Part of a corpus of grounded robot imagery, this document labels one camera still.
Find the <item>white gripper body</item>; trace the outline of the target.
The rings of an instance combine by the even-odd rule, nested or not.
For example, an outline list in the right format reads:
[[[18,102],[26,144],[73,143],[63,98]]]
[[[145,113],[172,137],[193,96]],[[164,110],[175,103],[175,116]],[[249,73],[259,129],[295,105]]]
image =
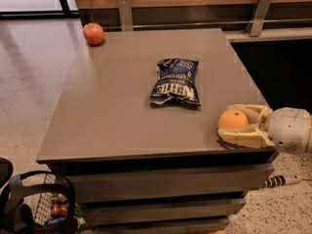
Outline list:
[[[264,131],[280,153],[312,152],[312,115],[305,109],[283,107],[274,110],[266,117]]]

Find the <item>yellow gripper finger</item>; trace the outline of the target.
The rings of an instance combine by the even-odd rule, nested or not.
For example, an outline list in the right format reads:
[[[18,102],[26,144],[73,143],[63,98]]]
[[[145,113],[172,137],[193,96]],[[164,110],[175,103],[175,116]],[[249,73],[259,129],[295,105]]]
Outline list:
[[[268,133],[259,127],[259,124],[250,124],[239,129],[219,128],[217,134],[224,142],[244,147],[262,148],[275,145]]]
[[[231,108],[242,110],[247,115],[249,124],[263,123],[266,117],[273,112],[268,106],[260,104],[233,104],[226,110]]]

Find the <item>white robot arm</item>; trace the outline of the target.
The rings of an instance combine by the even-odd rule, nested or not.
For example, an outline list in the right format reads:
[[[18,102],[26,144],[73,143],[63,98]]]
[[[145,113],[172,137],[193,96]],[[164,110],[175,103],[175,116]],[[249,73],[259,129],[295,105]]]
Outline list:
[[[260,104],[233,104],[217,121],[217,135],[229,144],[300,155],[312,152],[312,115],[305,109],[273,110]]]

